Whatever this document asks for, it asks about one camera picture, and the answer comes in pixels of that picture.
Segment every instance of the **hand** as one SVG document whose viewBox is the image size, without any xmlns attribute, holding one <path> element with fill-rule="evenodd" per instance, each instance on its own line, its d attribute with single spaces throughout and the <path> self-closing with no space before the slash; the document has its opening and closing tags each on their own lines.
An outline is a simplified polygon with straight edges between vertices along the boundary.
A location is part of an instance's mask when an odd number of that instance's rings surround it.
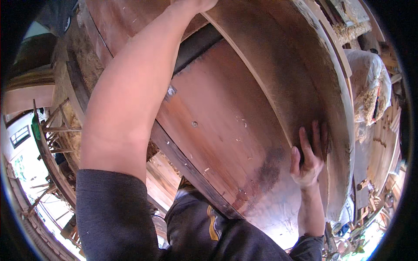
<svg viewBox="0 0 418 261">
<path fill-rule="evenodd" d="M 174 2 L 187 3 L 191 8 L 195 10 L 195 13 L 202 13 L 212 9 L 218 0 L 171 0 L 171 4 Z"/>
<path fill-rule="evenodd" d="M 304 127 L 299 129 L 299 138 L 301 140 L 301 148 L 305 157 L 302 168 L 299 169 L 301 154 L 296 147 L 292 147 L 290 175 L 293 180 L 301 186 L 301 189 L 308 188 L 317 183 L 318 175 L 324 167 L 324 157 L 326 155 L 326 145 L 328 132 L 326 124 L 322 124 L 321 138 L 319 137 L 318 121 L 312 122 L 313 131 L 313 151 L 309 144 L 308 136 Z"/>
</svg>

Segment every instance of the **white plastic bag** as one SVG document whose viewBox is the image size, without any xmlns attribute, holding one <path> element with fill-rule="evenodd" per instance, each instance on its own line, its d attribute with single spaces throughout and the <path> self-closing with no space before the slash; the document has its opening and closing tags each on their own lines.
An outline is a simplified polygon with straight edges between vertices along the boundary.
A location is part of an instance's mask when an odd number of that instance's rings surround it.
<svg viewBox="0 0 418 261">
<path fill-rule="evenodd" d="M 380 119 L 390 106 L 392 84 L 389 74 L 377 54 L 351 49 L 345 49 L 344 52 L 353 72 L 350 82 L 355 121 L 365 122 L 369 126 Z M 373 117 L 378 94 L 377 113 Z"/>
</svg>

